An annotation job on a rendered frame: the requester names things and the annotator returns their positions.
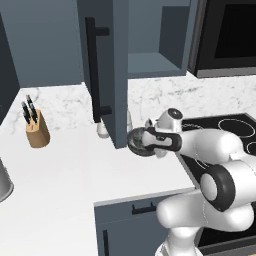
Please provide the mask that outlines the metal sink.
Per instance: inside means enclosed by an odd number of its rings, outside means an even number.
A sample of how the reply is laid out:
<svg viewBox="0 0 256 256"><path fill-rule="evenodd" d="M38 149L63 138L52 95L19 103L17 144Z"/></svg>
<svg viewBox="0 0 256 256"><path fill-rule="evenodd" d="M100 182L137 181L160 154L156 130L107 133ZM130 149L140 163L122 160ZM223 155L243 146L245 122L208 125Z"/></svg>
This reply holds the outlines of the metal sink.
<svg viewBox="0 0 256 256"><path fill-rule="evenodd" d="M0 159L0 202L7 199L13 192L14 184L10 179L6 167Z"/></svg>

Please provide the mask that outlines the wooden knife block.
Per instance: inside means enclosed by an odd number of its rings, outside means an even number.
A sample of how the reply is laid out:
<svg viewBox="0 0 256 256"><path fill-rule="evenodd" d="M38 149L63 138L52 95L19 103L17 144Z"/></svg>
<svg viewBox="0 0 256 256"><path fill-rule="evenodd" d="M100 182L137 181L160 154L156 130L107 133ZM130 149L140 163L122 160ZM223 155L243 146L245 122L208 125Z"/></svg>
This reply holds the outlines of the wooden knife block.
<svg viewBox="0 0 256 256"><path fill-rule="evenodd" d="M37 109L37 122L31 120L26 124L26 136L32 148L42 148L49 144L50 133L47 128L42 112Z"/></svg>

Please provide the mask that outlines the dark tall cabinet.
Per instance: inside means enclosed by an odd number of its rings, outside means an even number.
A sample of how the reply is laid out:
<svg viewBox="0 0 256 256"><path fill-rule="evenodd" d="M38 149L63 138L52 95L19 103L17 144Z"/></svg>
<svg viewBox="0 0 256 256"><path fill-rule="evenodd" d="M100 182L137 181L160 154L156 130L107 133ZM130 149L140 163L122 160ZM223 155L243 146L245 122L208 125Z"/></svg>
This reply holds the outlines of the dark tall cabinet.
<svg viewBox="0 0 256 256"><path fill-rule="evenodd" d="M0 125L19 90L20 85L0 14Z"/></svg>

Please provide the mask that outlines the blue-grey open cabinet door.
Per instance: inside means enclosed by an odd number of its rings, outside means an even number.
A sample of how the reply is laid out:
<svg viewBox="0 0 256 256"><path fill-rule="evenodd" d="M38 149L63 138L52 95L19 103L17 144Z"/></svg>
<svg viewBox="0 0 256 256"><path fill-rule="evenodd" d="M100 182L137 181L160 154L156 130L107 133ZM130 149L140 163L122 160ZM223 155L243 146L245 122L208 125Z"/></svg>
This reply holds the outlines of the blue-grey open cabinet door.
<svg viewBox="0 0 256 256"><path fill-rule="evenodd" d="M100 103L112 113L101 117L114 146L127 144L128 0L77 0L84 79L91 96L85 18L97 27L108 27L108 36L97 37Z"/></svg>

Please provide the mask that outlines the dark grey bowl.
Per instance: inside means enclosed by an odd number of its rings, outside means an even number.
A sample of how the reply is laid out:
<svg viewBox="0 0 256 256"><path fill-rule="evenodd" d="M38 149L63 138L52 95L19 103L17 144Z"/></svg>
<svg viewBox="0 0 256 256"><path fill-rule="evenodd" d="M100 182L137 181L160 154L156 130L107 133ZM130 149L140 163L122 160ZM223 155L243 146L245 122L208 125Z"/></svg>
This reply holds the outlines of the dark grey bowl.
<svg viewBox="0 0 256 256"><path fill-rule="evenodd" d="M144 132L143 127L138 127L132 129L127 134L127 145L128 148L136 155L142 156L142 157L149 157L153 156L153 151L148 151L145 149L145 147L142 144L142 135Z"/></svg>

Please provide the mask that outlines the blue-grey open cabinet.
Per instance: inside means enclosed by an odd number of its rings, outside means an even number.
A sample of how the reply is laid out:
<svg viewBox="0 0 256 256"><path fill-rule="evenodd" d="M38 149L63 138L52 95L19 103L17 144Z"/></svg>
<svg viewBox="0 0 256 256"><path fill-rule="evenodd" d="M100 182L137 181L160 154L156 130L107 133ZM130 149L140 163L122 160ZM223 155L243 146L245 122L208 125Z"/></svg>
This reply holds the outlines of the blue-grey open cabinet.
<svg viewBox="0 0 256 256"><path fill-rule="evenodd" d="M186 74L198 0L129 0L128 78Z"/></svg>

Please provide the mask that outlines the white shaker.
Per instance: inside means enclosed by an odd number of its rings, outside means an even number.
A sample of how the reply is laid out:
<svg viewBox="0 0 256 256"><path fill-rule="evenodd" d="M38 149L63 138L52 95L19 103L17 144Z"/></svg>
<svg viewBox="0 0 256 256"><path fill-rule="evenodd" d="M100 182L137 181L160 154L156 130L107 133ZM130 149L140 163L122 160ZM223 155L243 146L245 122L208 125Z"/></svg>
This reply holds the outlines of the white shaker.
<svg viewBox="0 0 256 256"><path fill-rule="evenodd" d="M108 131L107 131L107 129L105 127L105 124L103 122L100 122L100 123L97 124L96 131L97 131L98 136L102 139L106 139L106 138L109 137Z"/></svg>

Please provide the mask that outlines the blue-grey drawer front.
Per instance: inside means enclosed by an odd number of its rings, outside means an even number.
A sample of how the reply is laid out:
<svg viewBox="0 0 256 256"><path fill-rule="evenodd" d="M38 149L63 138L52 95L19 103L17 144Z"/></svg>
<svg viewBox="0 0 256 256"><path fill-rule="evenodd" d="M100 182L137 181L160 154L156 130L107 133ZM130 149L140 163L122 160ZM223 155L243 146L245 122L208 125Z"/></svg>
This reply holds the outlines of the blue-grey drawer front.
<svg viewBox="0 0 256 256"><path fill-rule="evenodd" d="M157 207L157 205L162 201L169 198L169 195L152 197L141 200L133 200L122 203L115 203L110 205L97 206L94 208L95 220L97 224L106 224L110 222L116 222L121 220L130 220L139 217L146 217L155 215L156 211L132 215L132 205L134 204L136 208L146 207L150 205L150 202Z"/></svg>

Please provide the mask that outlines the blue-grey closed wall cabinet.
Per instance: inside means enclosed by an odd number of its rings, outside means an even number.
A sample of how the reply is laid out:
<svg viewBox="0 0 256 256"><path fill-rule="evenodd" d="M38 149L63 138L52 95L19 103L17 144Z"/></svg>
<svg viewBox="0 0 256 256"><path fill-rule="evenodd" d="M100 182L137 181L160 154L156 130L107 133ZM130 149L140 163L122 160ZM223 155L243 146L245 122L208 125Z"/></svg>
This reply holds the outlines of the blue-grey closed wall cabinet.
<svg viewBox="0 0 256 256"><path fill-rule="evenodd" d="M83 81L77 0L0 0L22 87Z"/></svg>

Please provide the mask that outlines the black hob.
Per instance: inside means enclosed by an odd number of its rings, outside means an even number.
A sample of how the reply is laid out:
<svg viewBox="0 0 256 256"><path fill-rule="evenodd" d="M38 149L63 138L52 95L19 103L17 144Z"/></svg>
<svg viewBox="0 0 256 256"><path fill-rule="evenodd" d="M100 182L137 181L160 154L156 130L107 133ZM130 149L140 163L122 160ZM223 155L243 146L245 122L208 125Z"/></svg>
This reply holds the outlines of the black hob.
<svg viewBox="0 0 256 256"><path fill-rule="evenodd" d="M184 119L182 130L215 128L236 134L243 143L244 151L256 156L256 120L247 113L198 117ZM194 160L184 155L177 157L196 188L199 187L200 177L209 167L208 163Z"/></svg>

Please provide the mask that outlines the blue-grey base cupboard door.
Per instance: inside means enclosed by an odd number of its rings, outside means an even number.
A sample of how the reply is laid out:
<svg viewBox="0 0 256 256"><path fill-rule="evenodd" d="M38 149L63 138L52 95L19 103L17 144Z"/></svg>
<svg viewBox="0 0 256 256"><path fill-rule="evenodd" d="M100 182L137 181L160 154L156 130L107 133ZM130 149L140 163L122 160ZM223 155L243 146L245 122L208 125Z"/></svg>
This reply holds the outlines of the blue-grey base cupboard door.
<svg viewBox="0 0 256 256"><path fill-rule="evenodd" d="M98 255L104 256L103 230L108 231L109 256L155 256L168 231L154 216L96 226Z"/></svg>

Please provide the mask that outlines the black microwave oven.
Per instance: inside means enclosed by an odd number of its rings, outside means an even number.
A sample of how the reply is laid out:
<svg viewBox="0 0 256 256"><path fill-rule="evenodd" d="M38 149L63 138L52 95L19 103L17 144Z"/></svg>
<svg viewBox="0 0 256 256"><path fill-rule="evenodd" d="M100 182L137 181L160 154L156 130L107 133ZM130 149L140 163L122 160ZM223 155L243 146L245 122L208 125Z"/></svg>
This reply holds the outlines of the black microwave oven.
<svg viewBox="0 0 256 256"><path fill-rule="evenodd" d="M188 71L197 78L256 75L256 0L198 0Z"/></svg>

